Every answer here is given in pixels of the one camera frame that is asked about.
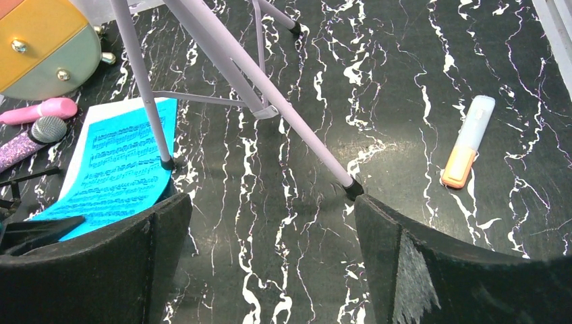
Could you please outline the silver mesh studio microphone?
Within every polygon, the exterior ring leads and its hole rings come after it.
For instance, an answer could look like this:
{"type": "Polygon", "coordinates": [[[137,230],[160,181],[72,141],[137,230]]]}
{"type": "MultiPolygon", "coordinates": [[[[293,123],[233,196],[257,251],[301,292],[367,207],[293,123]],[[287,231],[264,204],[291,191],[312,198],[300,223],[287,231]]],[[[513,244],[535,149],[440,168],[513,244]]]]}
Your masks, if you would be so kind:
{"type": "Polygon", "coordinates": [[[59,142],[67,133],[67,124],[59,117],[44,116],[27,132],[22,132],[1,146],[1,172],[33,155],[48,144],[59,142]]]}

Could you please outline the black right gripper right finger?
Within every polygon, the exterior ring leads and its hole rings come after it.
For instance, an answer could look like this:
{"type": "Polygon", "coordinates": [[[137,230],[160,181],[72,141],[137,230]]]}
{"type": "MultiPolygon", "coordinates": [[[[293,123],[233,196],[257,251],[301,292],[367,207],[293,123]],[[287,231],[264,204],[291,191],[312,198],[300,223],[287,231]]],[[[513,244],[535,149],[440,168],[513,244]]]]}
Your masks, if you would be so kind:
{"type": "Polygon", "coordinates": [[[571,258],[530,261],[417,222],[375,198],[355,200],[377,323],[570,323],[571,258]]]}

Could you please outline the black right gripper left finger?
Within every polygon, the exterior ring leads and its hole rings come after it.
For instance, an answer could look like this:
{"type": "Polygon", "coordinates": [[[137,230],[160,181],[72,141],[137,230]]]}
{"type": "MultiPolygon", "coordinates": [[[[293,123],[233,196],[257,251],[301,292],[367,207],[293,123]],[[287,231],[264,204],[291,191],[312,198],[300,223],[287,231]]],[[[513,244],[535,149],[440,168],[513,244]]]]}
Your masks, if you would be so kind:
{"type": "Polygon", "coordinates": [[[2,323],[159,323],[192,216],[187,194],[1,257],[2,323]]]}

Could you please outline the blue sheet music page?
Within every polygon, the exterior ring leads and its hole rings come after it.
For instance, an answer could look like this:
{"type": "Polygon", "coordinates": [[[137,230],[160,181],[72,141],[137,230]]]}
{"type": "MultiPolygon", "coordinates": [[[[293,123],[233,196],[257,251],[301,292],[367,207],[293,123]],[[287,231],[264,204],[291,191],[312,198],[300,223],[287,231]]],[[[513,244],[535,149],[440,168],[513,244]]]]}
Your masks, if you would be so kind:
{"type": "Polygon", "coordinates": [[[63,237],[81,236],[154,205],[171,178],[143,110],[91,124],[78,176],[69,192],[35,221],[84,216],[85,222],[63,237]]]}

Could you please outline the lilac music stand tripod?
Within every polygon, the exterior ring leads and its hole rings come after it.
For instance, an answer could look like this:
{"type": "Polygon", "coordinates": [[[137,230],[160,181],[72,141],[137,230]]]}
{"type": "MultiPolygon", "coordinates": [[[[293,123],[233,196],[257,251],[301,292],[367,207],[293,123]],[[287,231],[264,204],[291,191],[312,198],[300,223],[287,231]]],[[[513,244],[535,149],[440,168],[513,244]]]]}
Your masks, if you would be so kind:
{"type": "Polygon", "coordinates": [[[134,73],[147,120],[160,153],[161,165],[172,170],[175,162],[167,148],[156,108],[157,97],[248,107],[258,119],[281,115],[336,177],[350,200],[364,193],[362,185],[336,160],[264,71],[261,23],[256,22],[259,61],[255,62],[203,1],[166,1],[165,5],[239,95],[239,100],[204,97],[180,92],[153,91],[127,1],[112,1],[120,35],[134,73]]]}

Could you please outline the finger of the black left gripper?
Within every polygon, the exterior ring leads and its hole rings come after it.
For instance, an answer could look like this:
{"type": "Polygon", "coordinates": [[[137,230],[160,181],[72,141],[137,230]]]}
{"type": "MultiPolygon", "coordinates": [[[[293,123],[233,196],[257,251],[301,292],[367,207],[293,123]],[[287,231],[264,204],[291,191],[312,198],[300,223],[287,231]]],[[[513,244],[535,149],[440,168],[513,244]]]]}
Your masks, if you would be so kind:
{"type": "Polygon", "coordinates": [[[21,256],[54,244],[85,222],[84,216],[1,225],[1,255],[21,256]]]}

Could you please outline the pink microphone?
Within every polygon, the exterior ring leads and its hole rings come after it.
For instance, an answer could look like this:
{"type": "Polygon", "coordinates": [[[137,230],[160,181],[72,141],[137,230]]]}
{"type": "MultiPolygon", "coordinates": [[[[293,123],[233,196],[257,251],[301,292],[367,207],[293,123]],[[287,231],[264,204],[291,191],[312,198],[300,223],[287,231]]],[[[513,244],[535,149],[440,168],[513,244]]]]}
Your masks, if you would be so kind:
{"type": "Polygon", "coordinates": [[[11,126],[29,124],[46,116],[69,119],[77,112],[78,106],[72,99],[52,98],[37,105],[6,111],[1,114],[1,123],[11,126]]]}

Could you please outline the black tripod microphone stand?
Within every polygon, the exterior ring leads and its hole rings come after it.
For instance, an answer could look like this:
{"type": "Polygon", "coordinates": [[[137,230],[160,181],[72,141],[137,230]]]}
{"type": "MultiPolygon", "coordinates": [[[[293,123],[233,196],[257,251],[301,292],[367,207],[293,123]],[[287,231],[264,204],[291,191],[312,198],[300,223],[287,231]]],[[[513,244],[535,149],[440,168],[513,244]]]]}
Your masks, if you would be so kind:
{"type": "Polygon", "coordinates": [[[20,183],[43,176],[56,175],[58,173],[61,173],[61,169],[59,167],[50,167],[44,171],[1,182],[1,188],[9,187],[12,194],[12,198],[9,200],[1,199],[1,221],[5,221],[7,218],[11,217],[20,207],[22,203],[20,183]]]}

